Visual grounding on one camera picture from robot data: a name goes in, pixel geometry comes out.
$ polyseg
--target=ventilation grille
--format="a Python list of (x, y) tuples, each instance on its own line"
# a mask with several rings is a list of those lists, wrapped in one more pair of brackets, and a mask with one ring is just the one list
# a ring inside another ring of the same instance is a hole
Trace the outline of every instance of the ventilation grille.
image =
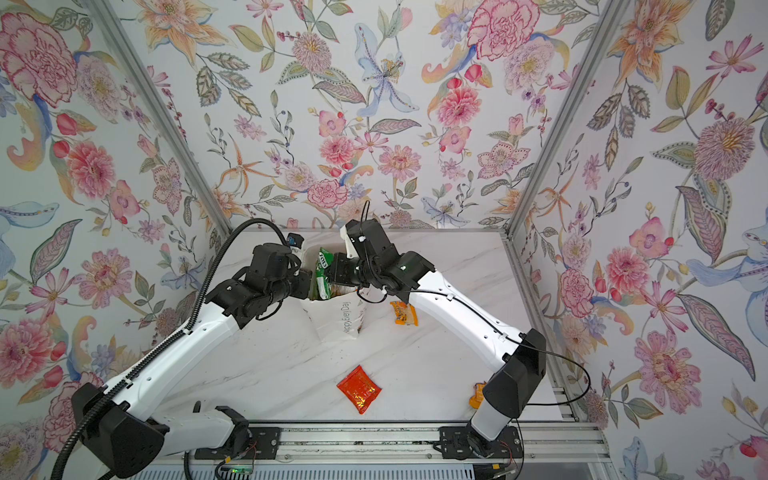
[[(192, 465), (194, 480), (215, 480), (213, 466)], [(257, 465), (252, 475), (222, 473), (225, 480), (475, 480), (471, 465)], [(129, 480), (184, 480), (179, 466), (145, 468)]]

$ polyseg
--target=black mounting plate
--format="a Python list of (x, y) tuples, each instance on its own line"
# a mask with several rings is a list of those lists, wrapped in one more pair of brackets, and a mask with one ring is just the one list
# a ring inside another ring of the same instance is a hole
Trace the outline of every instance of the black mounting plate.
[[(468, 458), (478, 458), (472, 453), (467, 442), (468, 426), (440, 427), (440, 441), (438, 443), (443, 458), (454, 460), (466, 460)], [(509, 445), (512, 450), (512, 458), (522, 458), (523, 449), (520, 445), (520, 435), (515, 427), (507, 426), (498, 435), (498, 438), (491, 442), (492, 454), (487, 458), (509, 458), (509, 450), (502, 445), (502, 442)]]
[[(280, 447), (280, 428), (278, 427), (249, 427), (248, 430), (256, 440), (256, 450), (251, 450), (243, 460), (274, 460)], [(216, 449), (197, 449), (195, 460), (224, 460), (227, 453)]]

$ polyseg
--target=white bag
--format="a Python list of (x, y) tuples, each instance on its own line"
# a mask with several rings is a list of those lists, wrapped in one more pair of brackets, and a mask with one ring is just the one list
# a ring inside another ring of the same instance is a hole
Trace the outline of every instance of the white bag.
[[(346, 252), (343, 243), (323, 245), (323, 248), (331, 253)], [(307, 247), (301, 259), (302, 267), (314, 272), (319, 253), (320, 245)], [(313, 274), (310, 292), (316, 291), (317, 282)], [(329, 300), (299, 300), (299, 303), (310, 317), (321, 342), (357, 338), (362, 327), (362, 317), (366, 313), (366, 303), (356, 293), (334, 296)]]

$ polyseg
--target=green snack packet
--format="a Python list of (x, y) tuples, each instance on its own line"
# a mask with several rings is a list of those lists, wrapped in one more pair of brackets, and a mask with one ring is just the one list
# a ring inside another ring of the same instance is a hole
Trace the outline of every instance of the green snack packet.
[(315, 268), (315, 278), (317, 280), (317, 293), (320, 295), (321, 300), (328, 300), (331, 298), (331, 283), (328, 281), (326, 275), (326, 269), (333, 262), (333, 253), (320, 247), (320, 253), (317, 256), (317, 266)]

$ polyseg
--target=red snack package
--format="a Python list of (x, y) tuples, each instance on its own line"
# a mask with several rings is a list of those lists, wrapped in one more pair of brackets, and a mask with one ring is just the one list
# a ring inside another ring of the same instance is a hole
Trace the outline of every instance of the red snack package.
[(367, 375), (362, 367), (358, 365), (344, 380), (339, 382), (339, 390), (344, 392), (348, 398), (357, 407), (360, 415), (366, 412), (371, 402), (379, 396), (382, 391)]

